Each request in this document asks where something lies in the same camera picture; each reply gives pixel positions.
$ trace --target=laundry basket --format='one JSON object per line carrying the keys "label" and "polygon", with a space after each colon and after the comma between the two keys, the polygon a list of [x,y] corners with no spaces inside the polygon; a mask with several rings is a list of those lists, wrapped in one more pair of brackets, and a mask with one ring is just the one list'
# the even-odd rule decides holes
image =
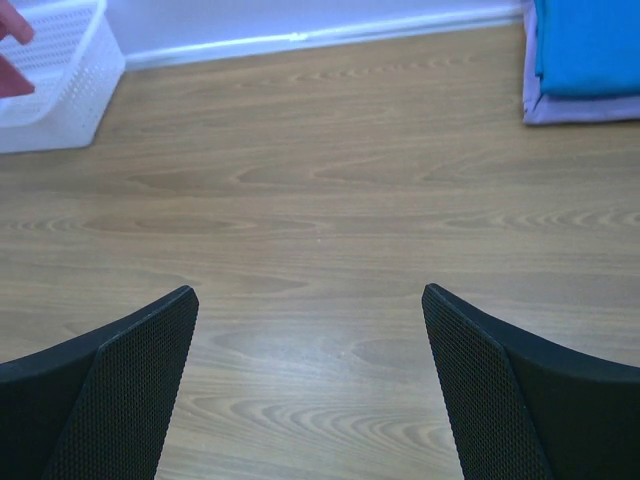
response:
{"label": "laundry basket", "polygon": [[36,35],[25,46],[0,42],[0,54],[35,93],[0,100],[0,153],[84,147],[124,71],[105,18],[106,0],[73,0],[21,10]]}

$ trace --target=wooden floor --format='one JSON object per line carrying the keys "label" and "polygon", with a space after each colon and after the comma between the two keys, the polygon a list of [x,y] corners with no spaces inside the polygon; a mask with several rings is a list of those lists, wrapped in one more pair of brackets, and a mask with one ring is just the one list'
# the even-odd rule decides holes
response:
{"label": "wooden floor", "polygon": [[182,284],[158,478],[461,478],[438,282],[640,365],[639,125],[520,124],[521,27],[125,75],[89,149],[0,158],[0,360]]}

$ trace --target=blue towel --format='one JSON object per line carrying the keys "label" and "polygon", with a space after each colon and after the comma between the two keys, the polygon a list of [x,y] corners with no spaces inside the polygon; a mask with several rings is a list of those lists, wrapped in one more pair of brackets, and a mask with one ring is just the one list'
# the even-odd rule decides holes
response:
{"label": "blue towel", "polygon": [[543,94],[640,94],[640,0],[536,0]]}

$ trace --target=folded cloth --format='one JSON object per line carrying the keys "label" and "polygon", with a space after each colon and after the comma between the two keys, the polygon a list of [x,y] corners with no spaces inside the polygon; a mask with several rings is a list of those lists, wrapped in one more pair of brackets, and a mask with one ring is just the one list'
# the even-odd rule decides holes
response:
{"label": "folded cloth", "polygon": [[537,0],[541,91],[640,94],[640,1]]}
{"label": "folded cloth", "polygon": [[524,2],[527,50],[524,64],[522,103],[524,123],[541,125],[572,122],[609,122],[640,118],[640,96],[570,98],[544,95],[536,77],[537,18],[534,0]]}

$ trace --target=baseboard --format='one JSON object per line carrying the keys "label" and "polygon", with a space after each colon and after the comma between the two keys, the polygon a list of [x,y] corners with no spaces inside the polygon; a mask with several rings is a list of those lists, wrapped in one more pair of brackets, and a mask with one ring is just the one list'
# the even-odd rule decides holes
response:
{"label": "baseboard", "polygon": [[518,6],[477,9],[395,20],[360,23],[307,33],[242,38],[222,42],[186,45],[127,55],[127,70],[141,70],[222,58],[326,47],[383,38],[422,35],[505,25],[521,19]]}

